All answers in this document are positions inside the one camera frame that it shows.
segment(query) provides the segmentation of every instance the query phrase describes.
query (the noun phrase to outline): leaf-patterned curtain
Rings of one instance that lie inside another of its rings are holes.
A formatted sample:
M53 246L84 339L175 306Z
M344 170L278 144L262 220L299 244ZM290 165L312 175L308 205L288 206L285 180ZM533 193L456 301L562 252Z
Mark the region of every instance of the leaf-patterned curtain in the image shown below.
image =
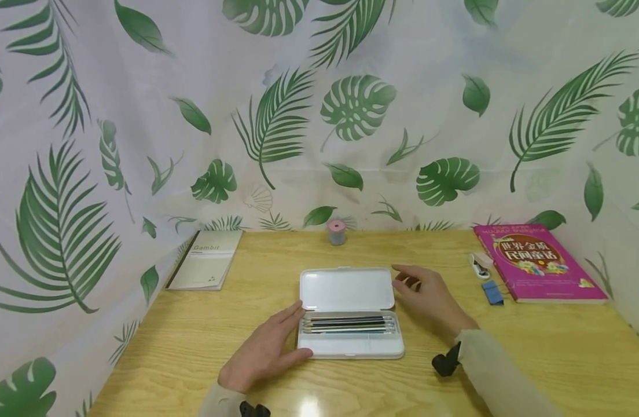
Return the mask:
M86 415L196 229L334 219L545 224L639 333L639 0L0 0L0 416Z

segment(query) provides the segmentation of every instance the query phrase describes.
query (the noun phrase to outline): pencil case lid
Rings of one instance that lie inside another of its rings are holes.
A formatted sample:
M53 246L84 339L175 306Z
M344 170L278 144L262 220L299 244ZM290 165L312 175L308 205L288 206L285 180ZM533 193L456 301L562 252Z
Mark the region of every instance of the pencil case lid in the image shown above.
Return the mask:
M394 307L394 289L388 268L306 269L299 295L305 310L373 311Z

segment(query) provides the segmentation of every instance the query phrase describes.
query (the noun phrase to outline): left hand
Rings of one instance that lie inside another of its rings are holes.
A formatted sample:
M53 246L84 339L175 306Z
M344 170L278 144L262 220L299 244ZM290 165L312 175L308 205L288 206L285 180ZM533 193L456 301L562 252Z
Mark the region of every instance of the left hand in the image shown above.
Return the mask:
M278 376L313 355L305 347L282 352L285 340L305 312L301 304L297 301L255 329L220 370L220 386L245 394L260 379Z

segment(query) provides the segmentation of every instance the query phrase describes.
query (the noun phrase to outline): pink book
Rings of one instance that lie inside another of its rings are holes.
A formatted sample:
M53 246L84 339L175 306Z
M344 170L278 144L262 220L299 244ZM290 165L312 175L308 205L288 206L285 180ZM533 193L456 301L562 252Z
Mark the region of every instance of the pink book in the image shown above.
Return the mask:
M543 225L478 225L474 230L516 302L605 303L608 300Z

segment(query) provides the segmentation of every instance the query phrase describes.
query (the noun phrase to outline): open plastic case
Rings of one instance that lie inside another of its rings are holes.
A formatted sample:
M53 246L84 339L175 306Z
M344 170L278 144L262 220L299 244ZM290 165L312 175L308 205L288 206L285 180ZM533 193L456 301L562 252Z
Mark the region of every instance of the open plastic case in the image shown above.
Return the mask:
M393 311L394 289L386 268L306 269L301 273L299 293L305 317L393 317L389 334L308 334L299 326L297 347L310 348L313 359L398 359L405 346L398 316Z

